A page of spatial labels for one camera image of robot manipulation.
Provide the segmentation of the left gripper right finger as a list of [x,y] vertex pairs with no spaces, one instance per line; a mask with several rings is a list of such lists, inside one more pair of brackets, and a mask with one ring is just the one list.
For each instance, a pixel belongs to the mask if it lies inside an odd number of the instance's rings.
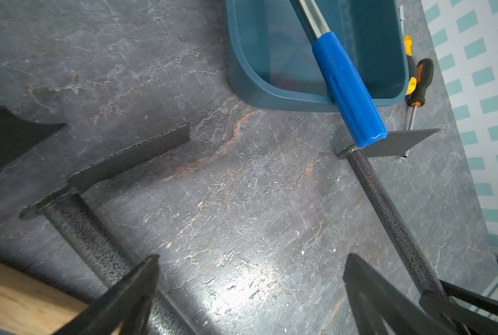
[[453,334],[412,304],[359,255],[347,256],[343,280],[359,334]]

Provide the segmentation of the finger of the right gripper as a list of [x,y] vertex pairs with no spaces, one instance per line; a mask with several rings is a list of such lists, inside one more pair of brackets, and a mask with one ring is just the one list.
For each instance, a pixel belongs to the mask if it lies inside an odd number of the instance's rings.
[[448,297],[426,292],[420,306],[458,334],[498,334],[498,301],[443,281]]

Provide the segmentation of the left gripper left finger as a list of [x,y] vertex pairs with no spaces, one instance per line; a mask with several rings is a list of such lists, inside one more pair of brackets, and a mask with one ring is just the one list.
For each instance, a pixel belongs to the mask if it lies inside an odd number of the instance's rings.
[[150,255],[57,334],[147,334],[159,276],[158,255]]

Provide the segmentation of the hoe with blue grip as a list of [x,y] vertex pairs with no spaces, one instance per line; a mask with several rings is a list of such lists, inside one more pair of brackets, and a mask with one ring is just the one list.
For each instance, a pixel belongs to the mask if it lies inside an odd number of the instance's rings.
[[331,96],[358,147],[387,138],[387,128],[342,43],[315,1],[293,0],[292,7],[312,44],[312,53]]

